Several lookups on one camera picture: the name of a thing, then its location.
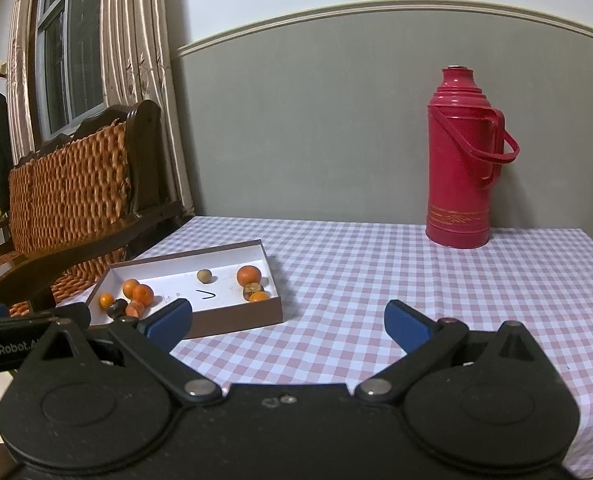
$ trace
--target brown fruit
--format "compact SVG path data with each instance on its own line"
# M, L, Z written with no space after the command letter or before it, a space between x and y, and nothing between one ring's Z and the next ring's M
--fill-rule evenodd
M136 285L132 291L132 299L140 301L146 307L154 303L154 291L147 285Z
M114 303L114 296L107 293L100 295L99 305L103 310L107 310L112 303Z
M245 286L248 283L260 283L261 275L258 267L246 265L236 273L236 281L239 285Z
M255 292L261 292L262 290L263 285L260 283L248 283L243 287L243 298L245 298L246 301L249 301L251 295Z
M134 278L130 278L129 280L125 280L123 282L123 294L128 298L128 300L132 299L132 291L134 287L138 285L138 282Z
M196 279L201 283L209 283L212 281L212 271L209 269L201 269L196 273Z
M255 301L265 301L269 300L270 295L266 292L255 292L253 295L250 296L250 303L254 303Z

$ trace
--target gold decorative band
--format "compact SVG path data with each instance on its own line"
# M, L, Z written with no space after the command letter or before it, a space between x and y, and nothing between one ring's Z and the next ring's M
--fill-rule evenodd
M378 0L374 2L353 2L337 6L320 7L319 9L301 10L300 12L261 20L260 22L243 25L242 27L231 28L230 30L219 32L194 43L181 46L177 48L176 52L171 52L170 54L172 59L175 59L212 45L225 43L225 41L235 40L236 38L242 38L243 36L262 32L263 30L270 30L271 28L285 27L294 23L333 18L335 16L347 16L349 14L387 12L391 10L455 10L459 12L492 14L495 16L528 20L529 22L544 23L545 25L563 28L593 38L593 27L538 10L467 0Z
M443 209L442 207L436 205L430 205L430 208L437 211L442 211L444 213L452 213L457 215L484 215L489 211L489 209L483 209L482 211L452 211L451 209Z
M430 214L429 219L432 220L433 222L439 222L439 224L445 224L445 225L468 224L470 222L475 222L477 220L481 220L480 217L474 217L474 216L439 215L436 213Z

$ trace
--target striped curtain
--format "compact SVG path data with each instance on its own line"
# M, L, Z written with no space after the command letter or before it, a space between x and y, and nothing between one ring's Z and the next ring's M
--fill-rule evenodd
M33 66L33 60L28 58L31 8L32 0L15 0L10 20L7 92L14 164L23 155L34 151L28 89L28 68Z
M173 200L193 214L170 67L165 0L101 0L103 98L109 105L151 99L161 107L166 179Z

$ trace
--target persimmon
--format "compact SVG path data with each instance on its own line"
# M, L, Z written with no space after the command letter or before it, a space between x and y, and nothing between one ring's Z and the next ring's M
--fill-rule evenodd
M236 273L236 281L239 285L245 286L249 283L260 283L261 275L259 267L253 265L246 265L241 267Z

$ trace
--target table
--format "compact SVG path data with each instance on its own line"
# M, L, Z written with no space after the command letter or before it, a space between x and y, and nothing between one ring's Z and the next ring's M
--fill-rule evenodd
M286 322L183 341L172 354L219 384L347 383L404 353L383 328L398 298L473 330L521 320L574 394L579 433L566 465L593 476L593 241L579 229L499 229L476 250L424 227L198 217L142 257L261 238Z

